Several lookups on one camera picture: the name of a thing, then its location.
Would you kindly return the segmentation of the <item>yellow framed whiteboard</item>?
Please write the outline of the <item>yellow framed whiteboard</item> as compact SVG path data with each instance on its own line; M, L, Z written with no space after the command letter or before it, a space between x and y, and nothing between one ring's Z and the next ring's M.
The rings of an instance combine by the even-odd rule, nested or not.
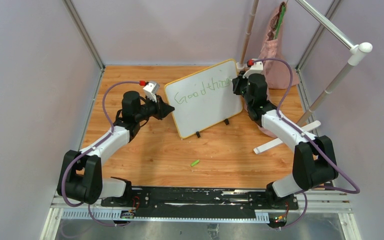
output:
M243 110L241 97L233 93L238 75L236 61L228 59L164 86L180 138L185 139L229 119Z

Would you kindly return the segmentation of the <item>green marker cap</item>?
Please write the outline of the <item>green marker cap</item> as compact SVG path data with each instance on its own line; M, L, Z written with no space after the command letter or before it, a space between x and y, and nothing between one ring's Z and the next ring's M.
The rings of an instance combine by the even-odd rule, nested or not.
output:
M194 162L192 162L192 163L190 164L190 166L191 166L191 167L194 167L194 166L196 166L198 163L200 163L200 160L199 160L199 159L197 159L197 160L195 160Z

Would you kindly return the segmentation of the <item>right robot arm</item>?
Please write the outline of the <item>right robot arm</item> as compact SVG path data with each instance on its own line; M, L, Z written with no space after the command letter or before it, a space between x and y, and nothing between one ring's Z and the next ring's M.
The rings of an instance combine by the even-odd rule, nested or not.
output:
M240 71L232 80L233 93L243 97L249 118L259 127L272 132L293 152L292 173L267 184L266 204L278 209L293 194L313 189L334 180L339 173L333 143L327 136L317 137L285 117L267 95L268 84L263 74L245 75Z

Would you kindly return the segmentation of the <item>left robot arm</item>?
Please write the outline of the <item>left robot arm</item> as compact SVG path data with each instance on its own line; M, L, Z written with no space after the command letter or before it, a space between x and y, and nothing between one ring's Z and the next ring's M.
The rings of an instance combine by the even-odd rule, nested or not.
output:
M136 137L141 122L149 118L163 120L174 110L160 95L152 100L140 96L137 91L124 93L121 109L108 132L88 147L65 153L57 185L58 195L71 207L82 203L91 205L106 198L114 198L122 207L129 206L133 201L132 183L119 177L103 178L102 166Z

